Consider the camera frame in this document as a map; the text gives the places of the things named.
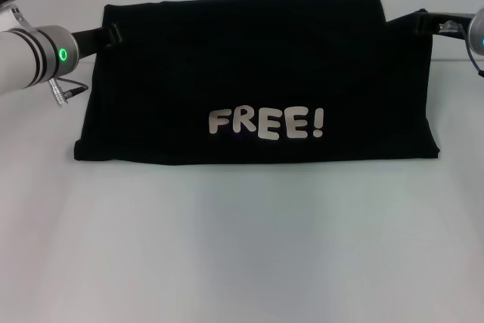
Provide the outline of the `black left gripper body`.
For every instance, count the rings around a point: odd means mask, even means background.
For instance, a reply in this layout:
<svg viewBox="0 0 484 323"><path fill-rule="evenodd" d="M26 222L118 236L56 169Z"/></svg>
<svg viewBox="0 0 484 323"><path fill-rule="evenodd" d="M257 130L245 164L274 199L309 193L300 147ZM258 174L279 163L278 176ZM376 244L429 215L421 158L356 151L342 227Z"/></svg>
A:
<svg viewBox="0 0 484 323"><path fill-rule="evenodd" d="M97 54L113 45L113 34L108 26L73 33L79 49L79 58Z"/></svg>

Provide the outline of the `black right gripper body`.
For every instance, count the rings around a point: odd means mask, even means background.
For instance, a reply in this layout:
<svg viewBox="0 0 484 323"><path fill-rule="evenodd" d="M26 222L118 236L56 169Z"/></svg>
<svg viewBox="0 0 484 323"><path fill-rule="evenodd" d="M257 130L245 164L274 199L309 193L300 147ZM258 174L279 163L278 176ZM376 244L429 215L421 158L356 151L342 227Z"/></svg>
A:
<svg viewBox="0 0 484 323"><path fill-rule="evenodd" d="M459 26L467 32L472 14L466 13L430 13L431 34L452 39L463 39Z"/></svg>

